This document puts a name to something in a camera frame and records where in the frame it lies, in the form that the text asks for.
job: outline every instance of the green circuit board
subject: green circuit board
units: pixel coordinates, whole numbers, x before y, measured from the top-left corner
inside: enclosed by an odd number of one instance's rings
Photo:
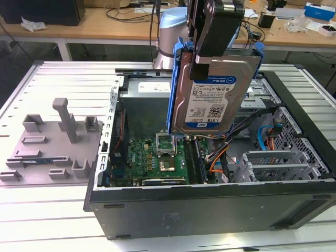
[[[130,139],[128,146],[128,162],[125,170],[125,177],[130,179],[148,178],[173,178],[186,179],[188,183],[187,167],[185,163],[183,139],[176,140],[176,152],[174,157],[158,157],[156,153],[156,140],[152,139]],[[160,141],[160,149],[172,147],[170,139]],[[202,154],[208,152],[205,139],[199,139],[199,148]],[[162,171],[164,165],[174,167],[173,171]]]

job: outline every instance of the blue box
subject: blue box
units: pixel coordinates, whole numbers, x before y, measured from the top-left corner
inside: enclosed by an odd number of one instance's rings
[[[319,18],[322,20],[329,21],[335,15],[335,8],[329,6],[316,6],[311,3],[307,3],[304,7],[306,12],[304,13],[307,17]]]

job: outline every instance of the chip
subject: chip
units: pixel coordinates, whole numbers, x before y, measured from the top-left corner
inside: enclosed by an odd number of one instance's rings
[[[159,158],[160,172],[174,172],[175,171],[175,159],[170,156]]]

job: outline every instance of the sticker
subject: sticker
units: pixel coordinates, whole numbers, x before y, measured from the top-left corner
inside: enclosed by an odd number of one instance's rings
[[[233,90],[234,76],[208,76],[204,81],[194,81],[185,117],[191,128],[212,128],[220,124],[228,101],[225,94]]]
[[[228,164],[236,164],[237,163],[237,159],[236,157],[229,157],[229,162],[227,162]]]
[[[164,229],[171,229],[172,227],[177,226],[181,218],[181,213],[167,213],[162,216],[161,227]]]
[[[169,82],[141,82],[138,88],[139,93],[170,93]]]
[[[225,184],[229,183],[229,179],[227,178],[227,176],[224,175],[224,173],[222,174],[222,180]]]
[[[37,162],[35,160],[25,160],[25,161],[21,161],[21,163],[23,163],[23,164],[37,164]]]

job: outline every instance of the white plastic bag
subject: white plastic bag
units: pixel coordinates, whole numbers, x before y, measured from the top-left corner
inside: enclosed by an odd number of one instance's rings
[[[34,30],[47,29],[46,24],[43,22],[31,22],[24,19],[23,17],[21,17],[21,19],[22,19],[21,26],[26,28],[27,30],[30,30],[31,32],[33,32]]]
[[[311,19],[306,18],[305,15],[297,16],[285,23],[285,28],[289,33],[307,32],[306,27],[311,22]]]

